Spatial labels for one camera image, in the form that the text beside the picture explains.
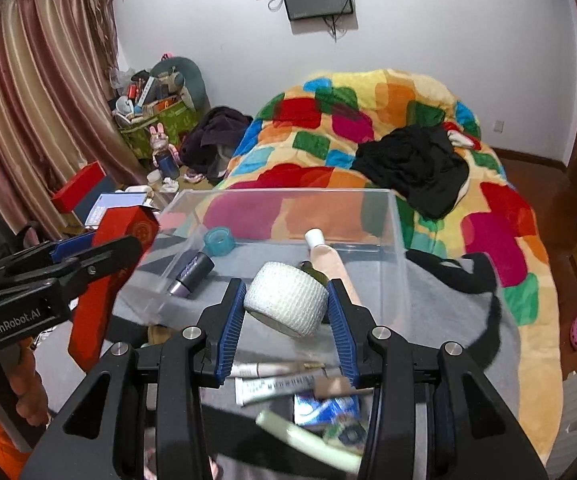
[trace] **colorful blanket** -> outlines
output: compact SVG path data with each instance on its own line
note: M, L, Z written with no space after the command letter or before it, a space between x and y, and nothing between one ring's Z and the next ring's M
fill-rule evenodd
M321 75L294 87L262 108L219 187L370 187L349 169L358 143L413 123L457 129L473 139L474 149L456 148L469 164L469 190L445 218L422 218L398 197L405 245L443 258L474 252L491 258L520 327L519 420L546 462L563 403L549 258L533 210L509 186L494 151L479 141L476 117L443 84L377 70Z

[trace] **pink curtain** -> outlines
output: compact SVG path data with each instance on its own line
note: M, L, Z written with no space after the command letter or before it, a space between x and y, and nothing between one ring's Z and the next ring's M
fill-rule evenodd
M84 8L91 25L92 39L102 66L104 81L107 82L110 69L118 64L118 33L115 28L113 0L84 0Z
M145 180L107 104L114 22L91 25L85 2L0 0L0 211L14 230L33 219L59 237L50 196L88 162L118 184Z

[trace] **pink stuffed bunny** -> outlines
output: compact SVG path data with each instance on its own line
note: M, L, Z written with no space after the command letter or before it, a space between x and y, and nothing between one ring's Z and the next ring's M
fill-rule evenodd
M157 161L155 160L155 153L161 152L168 147L168 150L171 152L172 158L174 158L175 162L179 166L180 163L180 154L177 151L177 148L173 144L169 144L168 136L164 132L164 125L162 123L157 124L157 129L155 126L151 126L149 128L149 132L151 132L151 148L153 148L153 164L157 168Z

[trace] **screw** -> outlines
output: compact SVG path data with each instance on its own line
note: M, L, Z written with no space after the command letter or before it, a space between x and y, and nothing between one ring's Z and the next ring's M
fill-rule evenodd
M199 326L190 326L184 329L182 335L186 339L197 339L202 335L202 329Z
M371 333L375 339L389 339L391 331L385 326L376 326Z
M128 352L127 343L115 343L115 345L110 347L110 353L113 355L124 355L126 352Z
M444 345L444 350L446 350L449 355L460 355L462 353L462 345L454 341L449 341Z

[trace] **red box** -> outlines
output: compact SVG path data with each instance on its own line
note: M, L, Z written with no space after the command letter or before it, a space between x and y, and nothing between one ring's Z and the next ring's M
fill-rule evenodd
M51 202L60 213L70 213L105 175L100 163L92 162L78 171L62 189L55 193Z

